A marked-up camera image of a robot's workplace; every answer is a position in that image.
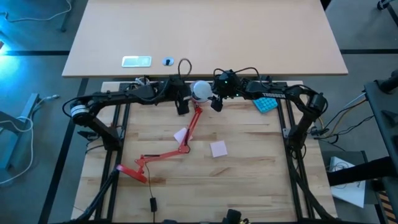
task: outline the pink paper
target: pink paper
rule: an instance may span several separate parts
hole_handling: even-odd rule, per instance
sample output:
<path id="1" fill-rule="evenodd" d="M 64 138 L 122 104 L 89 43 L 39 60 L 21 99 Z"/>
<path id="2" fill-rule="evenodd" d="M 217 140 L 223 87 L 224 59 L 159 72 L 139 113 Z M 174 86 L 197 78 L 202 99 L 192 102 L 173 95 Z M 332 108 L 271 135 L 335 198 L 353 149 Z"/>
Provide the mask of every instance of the pink paper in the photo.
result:
<path id="1" fill-rule="evenodd" d="M 225 156 L 228 153 L 226 152 L 226 146 L 224 141 L 218 141 L 210 143 L 211 153 L 213 153 L 213 157 Z"/>
<path id="2" fill-rule="evenodd" d="M 177 133 L 174 134 L 175 140 L 177 140 L 177 142 L 181 144 L 181 142 L 184 140 L 186 133 L 187 133 L 186 128 L 179 130 Z"/>

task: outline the white rectangular object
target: white rectangular object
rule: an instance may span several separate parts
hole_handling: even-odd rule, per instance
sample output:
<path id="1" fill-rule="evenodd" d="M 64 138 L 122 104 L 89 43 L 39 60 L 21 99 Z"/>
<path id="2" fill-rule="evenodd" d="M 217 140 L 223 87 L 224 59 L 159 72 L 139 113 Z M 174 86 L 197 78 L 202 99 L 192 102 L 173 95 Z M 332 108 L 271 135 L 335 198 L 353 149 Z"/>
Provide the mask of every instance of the white rectangular object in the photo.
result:
<path id="1" fill-rule="evenodd" d="M 177 142 L 181 144 L 181 142 L 184 140 L 186 133 L 187 133 L 187 128 L 182 128 L 181 130 L 177 131 L 177 133 L 174 134 L 175 140 L 177 140 Z"/>
<path id="2" fill-rule="evenodd" d="M 333 156 L 330 158 L 330 172 L 338 171 L 341 169 L 346 169 L 353 167 L 354 165 L 346 162 L 340 158 Z M 352 203 L 358 207 L 364 207 L 365 198 L 365 181 L 353 182 L 349 184 L 341 184 L 332 186 L 331 194 L 332 196 L 341 199 L 345 202 Z"/>
<path id="3" fill-rule="evenodd" d="M 210 148 L 214 158 L 228 154 L 224 141 L 210 143 Z"/>

